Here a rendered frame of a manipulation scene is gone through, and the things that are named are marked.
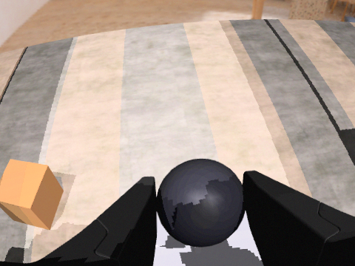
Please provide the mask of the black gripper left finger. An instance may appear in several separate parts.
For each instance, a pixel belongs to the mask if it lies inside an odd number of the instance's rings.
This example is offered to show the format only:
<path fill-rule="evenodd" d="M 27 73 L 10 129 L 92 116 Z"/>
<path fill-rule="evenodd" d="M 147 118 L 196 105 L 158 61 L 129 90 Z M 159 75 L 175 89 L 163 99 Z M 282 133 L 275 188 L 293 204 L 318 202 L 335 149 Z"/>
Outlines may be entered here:
<path fill-rule="evenodd" d="M 156 239 L 155 178 L 143 177 L 80 233 L 41 260 L 0 261 L 0 266 L 153 266 Z"/>

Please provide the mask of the orange cube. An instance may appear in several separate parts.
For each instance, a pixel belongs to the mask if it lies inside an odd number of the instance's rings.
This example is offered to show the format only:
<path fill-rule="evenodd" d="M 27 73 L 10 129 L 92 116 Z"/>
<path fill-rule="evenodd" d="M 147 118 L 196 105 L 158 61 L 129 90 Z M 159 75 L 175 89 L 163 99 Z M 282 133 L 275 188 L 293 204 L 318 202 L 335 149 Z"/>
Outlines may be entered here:
<path fill-rule="evenodd" d="M 10 159 L 0 179 L 0 208 L 15 222 L 50 230 L 63 191 L 49 165 Z"/>

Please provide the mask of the glass french press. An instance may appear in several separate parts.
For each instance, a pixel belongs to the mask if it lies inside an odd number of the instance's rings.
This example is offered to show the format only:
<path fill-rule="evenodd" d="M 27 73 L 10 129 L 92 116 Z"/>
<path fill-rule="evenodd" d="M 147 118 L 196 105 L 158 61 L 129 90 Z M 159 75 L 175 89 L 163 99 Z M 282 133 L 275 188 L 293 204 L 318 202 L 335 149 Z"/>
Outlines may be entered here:
<path fill-rule="evenodd" d="M 237 174 L 210 159 L 169 171 L 158 188 L 153 266 L 263 266 Z"/>

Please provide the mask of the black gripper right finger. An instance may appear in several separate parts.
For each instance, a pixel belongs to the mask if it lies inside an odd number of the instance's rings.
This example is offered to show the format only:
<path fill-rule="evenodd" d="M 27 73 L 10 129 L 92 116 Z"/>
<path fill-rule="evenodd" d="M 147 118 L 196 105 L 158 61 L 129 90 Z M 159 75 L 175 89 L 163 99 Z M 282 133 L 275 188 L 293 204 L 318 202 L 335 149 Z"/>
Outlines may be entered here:
<path fill-rule="evenodd" d="M 263 266 L 355 266 L 355 216 L 258 171 L 243 172 L 243 188 Z"/>

